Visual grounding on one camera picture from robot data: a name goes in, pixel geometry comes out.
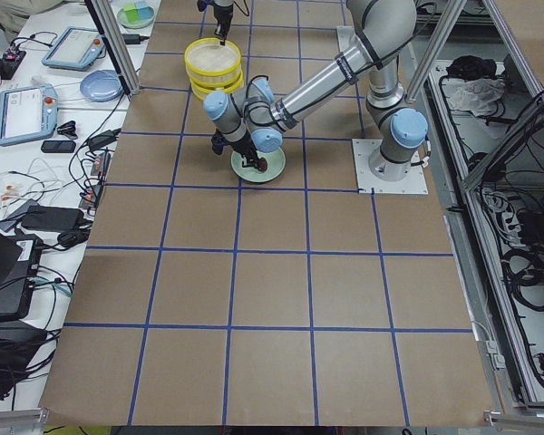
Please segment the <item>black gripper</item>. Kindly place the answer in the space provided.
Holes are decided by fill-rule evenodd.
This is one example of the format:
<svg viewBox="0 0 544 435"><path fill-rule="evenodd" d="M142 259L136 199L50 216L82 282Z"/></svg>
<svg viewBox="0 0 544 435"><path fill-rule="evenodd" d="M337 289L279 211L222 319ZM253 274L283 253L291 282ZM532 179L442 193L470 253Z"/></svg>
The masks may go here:
<svg viewBox="0 0 544 435"><path fill-rule="evenodd" d="M232 5L213 5L213 14L217 21L214 35L219 37L219 44L225 45L232 22Z"/></svg>
<svg viewBox="0 0 544 435"><path fill-rule="evenodd" d="M221 155L225 146L230 146L235 152L240 154L242 157L243 169L251 167L262 170L260 159L257 155L257 149L248 132L246 132L241 139L231 141L226 139L219 130L215 130L211 137L212 151L217 155Z"/></svg>

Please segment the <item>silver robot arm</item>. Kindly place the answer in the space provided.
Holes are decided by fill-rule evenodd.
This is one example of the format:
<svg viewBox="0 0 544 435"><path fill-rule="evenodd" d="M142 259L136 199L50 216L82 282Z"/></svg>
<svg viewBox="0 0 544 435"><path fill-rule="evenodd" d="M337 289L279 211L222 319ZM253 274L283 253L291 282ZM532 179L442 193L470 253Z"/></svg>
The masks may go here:
<svg viewBox="0 0 544 435"><path fill-rule="evenodd" d="M214 18L217 21L214 35L222 46L225 46L228 40L228 32L233 21L234 10L237 8L245 17L250 17L251 13L246 1L243 2L243 5L240 5L234 0L197 0L196 6L201 13L205 12L209 6L212 7Z"/></svg>
<svg viewBox="0 0 544 435"><path fill-rule="evenodd" d="M250 167L266 170L262 156L280 149L284 132L367 76L366 107L383 136L370 169L387 181L404 177L428 133L423 114L404 102L398 76L398 55L413 38L416 7L404 0L349 1L346 7L354 23L349 45L284 97L275 99L268 78L259 75L235 92L214 91L204 99L216 127L214 153L230 146Z"/></svg>

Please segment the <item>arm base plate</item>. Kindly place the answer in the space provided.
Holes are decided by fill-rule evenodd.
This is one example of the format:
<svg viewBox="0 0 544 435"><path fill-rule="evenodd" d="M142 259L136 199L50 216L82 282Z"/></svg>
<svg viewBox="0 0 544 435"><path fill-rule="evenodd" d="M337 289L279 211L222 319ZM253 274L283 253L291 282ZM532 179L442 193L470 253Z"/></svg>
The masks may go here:
<svg viewBox="0 0 544 435"><path fill-rule="evenodd" d="M381 153L381 140L353 139L357 190L361 194L427 195L419 152L405 163L392 163Z"/></svg>

